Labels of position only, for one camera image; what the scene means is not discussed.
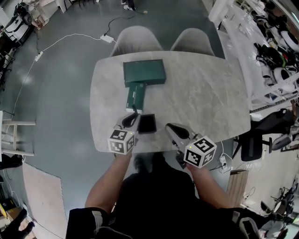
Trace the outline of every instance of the green box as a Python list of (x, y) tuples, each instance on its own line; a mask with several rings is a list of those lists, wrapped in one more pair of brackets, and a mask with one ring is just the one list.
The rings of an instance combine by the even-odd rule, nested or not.
[(164, 84), (166, 80), (166, 73), (162, 59), (124, 62), (123, 73), (126, 87), (130, 87), (132, 82), (150, 85)]
[(130, 83), (128, 99), (127, 99), (127, 112), (134, 112), (132, 105), (134, 104), (138, 113), (143, 113), (143, 102), (145, 95), (146, 85), (143, 83)]

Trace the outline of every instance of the marble tabletop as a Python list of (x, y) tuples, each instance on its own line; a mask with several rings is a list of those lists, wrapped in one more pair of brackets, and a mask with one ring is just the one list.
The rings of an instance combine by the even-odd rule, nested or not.
[(98, 151), (108, 152), (108, 131), (127, 114), (128, 88), (123, 62), (163, 59), (165, 84), (148, 85), (143, 114), (154, 113), (157, 132), (138, 136), (133, 153), (174, 149), (166, 123), (188, 125), (214, 142), (250, 130), (246, 90), (226, 60), (198, 53), (153, 51), (99, 60), (94, 68), (90, 94), (93, 141)]

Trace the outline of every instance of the office chair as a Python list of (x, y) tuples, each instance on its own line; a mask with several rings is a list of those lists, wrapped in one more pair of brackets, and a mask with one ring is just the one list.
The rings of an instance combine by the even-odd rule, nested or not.
[(286, 109), (280, 109), (277, 112), (269, 114), (261, 121), (251, 121), (251, 129), (239, 136), (237, 148), (233, 158), (241, 150), (241, 160), (248, 162), (260, 159), (263, 153), (263, 144), (269, 146), (269, 153), (272, 152), (272, 138), (269, 141), (263, 140), (265, 134), (288, 134), (291, 126), (294, 124), (292, 112)]

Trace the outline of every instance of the marker cube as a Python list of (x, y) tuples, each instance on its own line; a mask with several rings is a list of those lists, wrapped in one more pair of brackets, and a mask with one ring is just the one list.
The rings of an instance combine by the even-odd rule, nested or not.
[(204, 136), (186, 146), (184, 161), (197, 168), (202, 168), (212, 161), (216, 148), (217, 146), (207, 136)]
[(113, 129), (107, 141), (110, 152), (126, 155), (135, 145), (135, 133), (123, 129)]

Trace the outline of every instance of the carpet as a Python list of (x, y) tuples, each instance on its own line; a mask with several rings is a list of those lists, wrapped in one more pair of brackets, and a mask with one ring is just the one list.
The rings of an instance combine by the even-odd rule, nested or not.
[(60, 178), (27, 163), (23, 164), (23, 175), (30, 216), (39, 224), (33, 229), (34, 234), (38, 239), (64, 239), (67, 220)]

